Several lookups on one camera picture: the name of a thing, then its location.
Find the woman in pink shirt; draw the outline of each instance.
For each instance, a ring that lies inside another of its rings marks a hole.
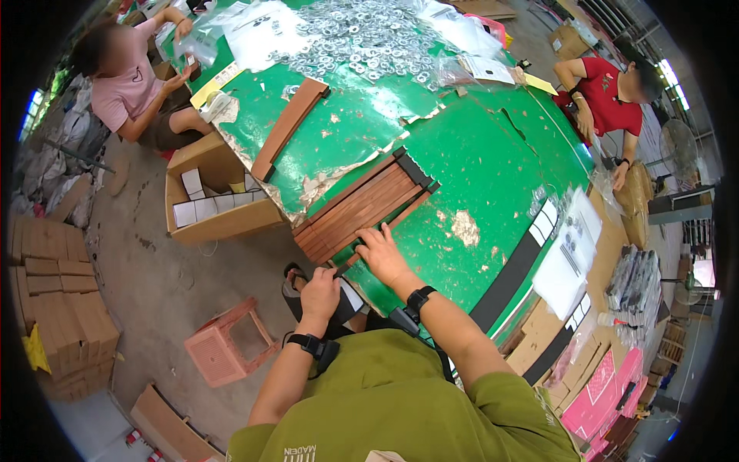
[[[174,40],[192,30],[192,21],[167,7],[136,27],[102,24],[72,51],[72,66],[92,79],[92,111],[130,143],[159,151],[179,149],[213,131],[188,102],[182,88],[189,68],[169,80],[154,76],[147,40],[165,22],[177,25]],[[173,95],[182,88],[183,100]]]

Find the pile of washers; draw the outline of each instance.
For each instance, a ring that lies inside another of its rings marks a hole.
[[[309,37],[300,53],[273,52],[269,59],[287,64],[306,77],[321,78],[348,62],[358,75],[377,81],[385,75],[413,75],[435,92],[429,49],[439,35],[415,17],[409,0],[324,0],[297,10],[305,24],[296,27]],[[447,45],[446,49],[461,52]]]

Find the window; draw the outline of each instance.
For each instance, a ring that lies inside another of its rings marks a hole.
[[[663,59],[662,61],[659,61],[658,65],[663,74],[663,75],[660,75],[660,77],[664,78],[669,84],[669,86],[666,86],[664,89],[665,90],[673,89],[674,92],[677,94],[675,98],[671,98],[670,100],[671,101],[680,100],[680,104],[682,104],[683,109],[685,109],[686,111],[690,109],[688,100],[687,98],[685,98],[685,93],[683,93],[683,88],[680,86],[680,83],[678,82],[678,77],[677,75],[675,75],[675,72],[672,70],[670,63],[667,61],[667,59]]]
[[[23,119],[21,133],[18,136],[18,139],[20,141],[25,140],[26,137],[28,137],[28,134],[31,133],[34,121],[36,120],[36,115],[38,114],[38,108],[41,107],[41,103],[43,102],[44,93],[41,93],[39,90],[34,91],[33,95],[31,95],[31,101],[28,102],[28,107],[26,108],[26,117],[25,119]]]

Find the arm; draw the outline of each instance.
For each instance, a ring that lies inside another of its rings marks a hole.
[[[563,87],[569,92],[577,85],[575,77],[587,78],[588,72],[585,70],[585,63],[581,58],[571,59],[569,61],[560,61],[554,64],[554,73]],[[593,139],[595,120],[593,113],[585,100],[585,96],[580,92],[572,94],[572,101],[577,105],[577,129],[588,139]]]
[[[636,144],[639,141],[638,136],[634,136],[631,132],[624,130],[624,154],[621,156],[629,162],[623,162],[613,171],[613,190],[620,191],[626,182],[626,172],[629,171],[631,165],[636,158]]]
[[[125,138],[129,143],[136,143],[143,131],[146,130],[146,127],[148,127],[151,121],[157,116],[164,100],[167,99],[170,93],[180,88],[185,83],[185,81],[190,77],[190,72],[190,67],[186,67],[182,74],[175,75],[173,78],[167,80],[167,82],[162,85],[162,89],[159,90],[157,96],[154,97],[154,100],[146,107],[143,114],[138,116],[136,120],[132,120],[130,117],[126,119],[116,133]]]
[[[188,35],[192,30],[192,21],[175,7],[164,8],[155,14],[153,19],[157,22],[157,26],[154,28],[155,30],[162,27],[166,22],[176,24],[177,29],[174,30],[175,41],[179,41],[181,37]]]
[[[303,317],[295,333],[309,333],[319,339],[326,333],[341,293],[339,279],[334,279],[334,274],[336,269],[316,268],[313,279],[300,293]],[[312,363],[313,357],[300,345],[286,344],[259,389],[246,426],[280,422],[287,410],[300,401]]]
[[[367,245],[358,245],[356,251],[372,273],[405,301],[411,292],[426,286],[426,283],[408,268],[386,223],[382,224],[382,231],[382,234],[372,228],[357,231]],[[495,343],[467,313],[442,294],[434,292],[429,295],[429,301],[420,311],[420,319],[434,341],[452,359],[467,387],[487,373],[514,373]]]

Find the olive green shirt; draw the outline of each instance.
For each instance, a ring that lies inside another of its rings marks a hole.
[[[328,370],[277,424],[241,429],[227,462],[579,461],[544,398],[510,373],[466,388],[444,380],[438,354],[401,330],[339,339]]]

